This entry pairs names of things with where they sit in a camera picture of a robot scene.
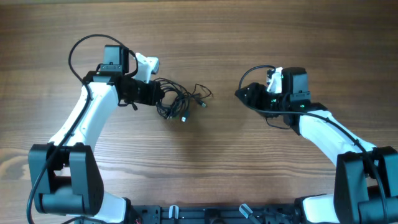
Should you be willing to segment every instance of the wood grain tabletop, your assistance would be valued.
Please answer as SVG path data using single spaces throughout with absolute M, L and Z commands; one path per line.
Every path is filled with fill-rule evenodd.
M 335 167 L 234 96 L 251 67 L 305 67 L 312 101 L 359 137 L 398 149 L 398 23 L 392 1 L 190 1 L 0 6 L 0 223 L 26 223 L 27 153 L 66 121 L 81 85 L 73 44 L 109 34 L 160 59 L 164 77 L 207 86 L 186 123 L 117 108 L 95 149 L 105 189 L 134 205 L 250 205 L 330 194 Z M 110 40 L 77 48 L 84 76 Z M 245 84 L 265 83 L 265 70 Z M 39 215 L 36 223 L 65 217 Z

